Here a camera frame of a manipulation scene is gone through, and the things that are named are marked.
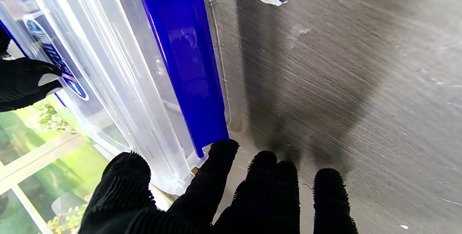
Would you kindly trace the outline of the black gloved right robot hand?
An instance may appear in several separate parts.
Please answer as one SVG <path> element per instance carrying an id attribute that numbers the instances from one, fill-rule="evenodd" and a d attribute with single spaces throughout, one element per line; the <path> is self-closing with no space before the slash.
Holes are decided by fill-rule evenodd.
<path id="1" fill-rule="evenodd" d="M 31 58 L 0 61 L 0 111 L 10 112 L 39 102 L 62 89 L 62 70 Z"/>

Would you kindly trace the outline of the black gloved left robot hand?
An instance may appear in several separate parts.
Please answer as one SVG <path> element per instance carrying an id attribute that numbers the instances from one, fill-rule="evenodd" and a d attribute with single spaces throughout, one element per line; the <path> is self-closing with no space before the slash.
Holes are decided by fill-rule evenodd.
<path id="1" fill-rule="evenodd" d="M 299 234 L 297 168 L 260 151 L 232 203 L 213 222 L 239 149 L 234 140 L 211 145 L 208 160 L 167 211 L 148 188 L 151 171 L 134 152 L 115 156 L 102 173 L 79 228 L 80 234 Z"/>

